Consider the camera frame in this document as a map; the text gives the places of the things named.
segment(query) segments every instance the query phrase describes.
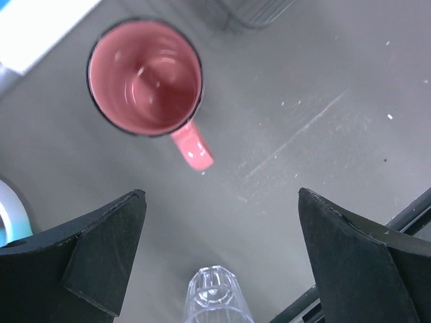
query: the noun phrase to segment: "pink mug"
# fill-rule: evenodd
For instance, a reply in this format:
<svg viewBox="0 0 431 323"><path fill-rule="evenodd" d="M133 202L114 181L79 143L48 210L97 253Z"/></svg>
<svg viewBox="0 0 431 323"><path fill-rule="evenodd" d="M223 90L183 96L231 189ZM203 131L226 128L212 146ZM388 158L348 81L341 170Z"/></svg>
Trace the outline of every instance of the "pink mug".
<svg viewBox="0 0 431 323"><path fill-rule="evenodd" d="M88 60L87 82L101 113L135 135L170 134L196 170L213 157L192 121L203 95L202 65L176 28L155 19L129 19L98 39Z"/></svg>

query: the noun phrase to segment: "mug rim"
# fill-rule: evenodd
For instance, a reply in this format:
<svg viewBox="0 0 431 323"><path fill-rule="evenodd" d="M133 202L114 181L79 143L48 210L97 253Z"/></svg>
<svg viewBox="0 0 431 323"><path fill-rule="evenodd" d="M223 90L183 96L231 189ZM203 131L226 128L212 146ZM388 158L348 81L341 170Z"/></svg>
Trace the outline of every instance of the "mug rim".
<svg viewBox="0 0 431 323"><path fill-rule="evenodd" d="M134 133L133 131L129 131L127 129L124 129L120 126L118 126L117 124L113 123L113 121L111 121L111 119L109 119L107 117L107 115L105 115L105 113L103 113L102 109L100 108L99 104L97 103L93 91L92 91L92 87L90 85L90 63L92 61L92 57L94 54L94 51L96 50L96 47L99 45L99 43L102 41L103 37L105 37L111 30L126 24L127 22L156 22L159 24L164 24L165 26L168 26L169 28L172 28L175 32L177 32L188 44L189 46L192 48L193 52L196 55L197 58L197 62L199 64L199 72L201 74L201 91L199 92L199 96L197 98L196 104L193 107L192 112L190 113L189 116L187 116L187 118L180 123L175 129L173 130L169 130L169 131L165 131L163 133L160 133L159 135L146 135L145 133ZM117 129L128 133L130 135L133 136L142 136L142 137L150 137L150 138L154 138L154 137L161 137L161 136L165 136L165 135L170 135L172 133L174 133L177 130L180 130L181 128L183 128L187 123L189 123L193 117L196 114L196 111L198 110L198 108L201 105L201 101L202 101L202 97L203 97L203 67L202 67L202 62L201 62L201 57L199 56L199 53L197 51L197 49L195 48L195 45L193 45L193 43L189 40L189 38L183 33L181 32L176 26L174 26L173 24L171 24L170 22L167 22L166 20L163 20L161 18L157 18L157 17L152 17L152 16L137 16L137 17L129 17L123 20L118 21L117 23L111 25L110 27L108 27L107 29L105 29L105 31L103 31L96 39L90 54L88 55L88 59L87 59L87 68L86 68L86 83L87 83L87 88L88 91L90 93L90 97L94 103L94 105L97 107L97 110L99 111L99 113L114 127L116 127Z"/></svg>

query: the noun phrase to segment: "clear glass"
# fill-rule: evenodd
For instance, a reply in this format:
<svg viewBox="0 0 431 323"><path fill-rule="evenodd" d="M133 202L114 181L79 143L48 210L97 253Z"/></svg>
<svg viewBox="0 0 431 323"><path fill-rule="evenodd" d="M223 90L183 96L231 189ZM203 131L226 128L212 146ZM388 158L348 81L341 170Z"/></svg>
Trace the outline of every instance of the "clear glass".
<svg viewBox="0 0 431 323"><path fill-rule="evenodd" d="M189 283L185 323L253 323L240 285L222 266L199 269Z"/></svg>

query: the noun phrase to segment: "white object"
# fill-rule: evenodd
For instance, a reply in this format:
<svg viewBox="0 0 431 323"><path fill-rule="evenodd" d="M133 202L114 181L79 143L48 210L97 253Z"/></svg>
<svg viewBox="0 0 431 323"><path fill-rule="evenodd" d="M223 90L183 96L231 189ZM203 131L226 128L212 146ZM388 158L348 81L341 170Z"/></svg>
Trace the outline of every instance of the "white object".
<svg viewBox="0 0 431 323"><path fill-rule="evenodd" d="M25 75L100 0L11 0L0 11L0 62Z"/></svg>
<svg viewBox="0 0 431 323"><path fill-rule="evenodd" d="M17 194L0 180L0 217L5 227L5 241L0 241L0 247L14 240L31 236L32 228L27 212Z"/></svg>

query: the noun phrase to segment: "gray table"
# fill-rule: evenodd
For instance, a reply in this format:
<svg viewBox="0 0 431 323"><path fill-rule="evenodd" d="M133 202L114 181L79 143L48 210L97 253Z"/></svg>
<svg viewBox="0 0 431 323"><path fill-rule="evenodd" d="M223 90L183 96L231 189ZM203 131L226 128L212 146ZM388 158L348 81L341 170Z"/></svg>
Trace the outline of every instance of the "gray table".
<svg viewBox="0 0 431 323"><path fill-rule="evenodd" d="M431 186L429 1L302 0L249 35L217 31L194 2L105 0L0 102L0 175L35 231L147 192L116 322L179 322L189 279L210 264L235 272L268 322L313 284L301 186L380 223ZM168 137L112 127L88 95L96 37L137 14L176 24L201 53L196 121L216 159L204 174Z"/></svg>

